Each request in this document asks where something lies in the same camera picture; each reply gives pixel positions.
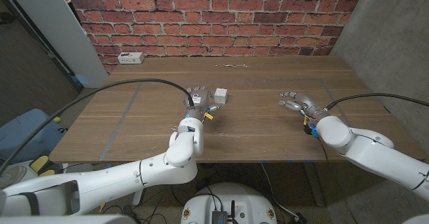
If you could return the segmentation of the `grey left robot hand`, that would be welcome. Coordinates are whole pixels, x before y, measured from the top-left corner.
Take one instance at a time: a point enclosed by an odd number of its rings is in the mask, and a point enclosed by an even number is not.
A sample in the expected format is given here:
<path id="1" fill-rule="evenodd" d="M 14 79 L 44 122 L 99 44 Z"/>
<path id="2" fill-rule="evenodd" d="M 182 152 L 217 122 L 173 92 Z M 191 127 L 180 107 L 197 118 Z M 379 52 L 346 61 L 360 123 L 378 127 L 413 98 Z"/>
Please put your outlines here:
<path id="1" fill-rule="evenodd" d="M 185 98 L 184 105 L 186 106 L 185 118 L 195 118 L 200 121 L 204 119 L 204 114 L 213 112 L 220 109 L 220 105 L 216 103 L 211 103 L 211 92 L 206 87 L 194 87 L 187 88 L 187 92 L 192 97 L 194 106 L 190 106 L 188 98 Z"/>

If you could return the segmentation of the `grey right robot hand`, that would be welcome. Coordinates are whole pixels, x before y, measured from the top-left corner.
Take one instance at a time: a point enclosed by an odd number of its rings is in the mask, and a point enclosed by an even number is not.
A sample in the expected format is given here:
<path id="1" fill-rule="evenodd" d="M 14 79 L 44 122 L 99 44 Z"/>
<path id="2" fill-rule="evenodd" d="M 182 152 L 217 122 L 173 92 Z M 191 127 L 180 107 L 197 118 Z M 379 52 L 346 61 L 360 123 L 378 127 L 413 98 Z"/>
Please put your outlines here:
<path id="1" fill-rule="evenodd" d="M 292 111 L 299 111 L 310 118 L 321 120 L 330 115 L 327 110 L 320 107 L 304 93 L 286 92 L 281 93 L 280 96 L 284 100 L 278 101 L 279 106 L 286 107 Z"/>

